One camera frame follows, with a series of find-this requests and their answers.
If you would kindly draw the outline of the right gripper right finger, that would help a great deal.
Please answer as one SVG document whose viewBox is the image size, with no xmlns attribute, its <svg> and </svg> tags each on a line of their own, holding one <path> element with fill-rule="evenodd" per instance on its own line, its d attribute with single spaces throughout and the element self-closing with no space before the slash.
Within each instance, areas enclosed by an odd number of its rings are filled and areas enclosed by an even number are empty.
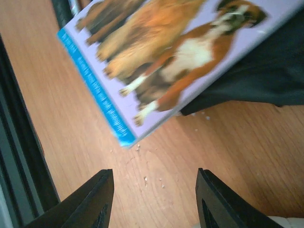
<svg viewBox="0 0 304 228">
<path fill-rule="evenodd" d="M 198 169 L 196 200 L 201 228 L 280 228 L 209 170 Z"/>
</svg>

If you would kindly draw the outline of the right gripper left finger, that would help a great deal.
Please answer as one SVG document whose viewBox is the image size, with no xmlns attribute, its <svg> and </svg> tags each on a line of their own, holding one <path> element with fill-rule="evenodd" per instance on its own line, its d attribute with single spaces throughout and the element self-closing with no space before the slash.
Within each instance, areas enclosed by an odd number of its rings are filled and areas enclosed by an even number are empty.
<svg viewBox="0 0 304 228">
<path fill-rule="evenodd" d="M 100 170 L 27 228 L 108 228 L 114 197 L 113 170 Z"/>
</svg>

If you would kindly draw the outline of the black student bag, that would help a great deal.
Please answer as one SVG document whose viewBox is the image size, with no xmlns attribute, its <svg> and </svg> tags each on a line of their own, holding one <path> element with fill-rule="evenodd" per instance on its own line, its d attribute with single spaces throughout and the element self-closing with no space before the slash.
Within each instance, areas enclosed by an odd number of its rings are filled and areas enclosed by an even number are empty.
<svg viewBox="0 0 304 228">
<path fill-rule="evenodd" d="M 304 8 L 185 105 L 189 115 L 226 101 L 304 103 Z"/>
</svg>

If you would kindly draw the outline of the dog picture book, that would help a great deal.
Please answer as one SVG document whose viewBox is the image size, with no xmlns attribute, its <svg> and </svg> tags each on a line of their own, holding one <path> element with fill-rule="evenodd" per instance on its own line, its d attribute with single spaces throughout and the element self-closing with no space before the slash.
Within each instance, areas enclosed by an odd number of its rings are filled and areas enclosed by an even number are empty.
<svg viewBox="0 0 304 228">
<path fill-rule="evenodd" d="M 304 6 L 301 0 L 94 0 L 57 37 L 131 147 Z"/>
</svg>

